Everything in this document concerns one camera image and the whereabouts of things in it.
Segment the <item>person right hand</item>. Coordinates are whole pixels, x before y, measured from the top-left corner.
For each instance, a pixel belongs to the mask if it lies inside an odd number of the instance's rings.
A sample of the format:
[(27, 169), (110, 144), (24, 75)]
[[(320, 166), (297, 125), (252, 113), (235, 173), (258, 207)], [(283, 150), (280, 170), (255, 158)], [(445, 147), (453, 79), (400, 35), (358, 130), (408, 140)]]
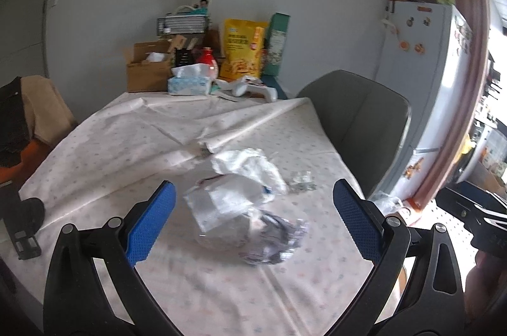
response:
[(505, 278), (506, 260), (479, 250), (475, 255), (475, 266), (467, 275), (464, 293), (469, 322), (485, 313)]

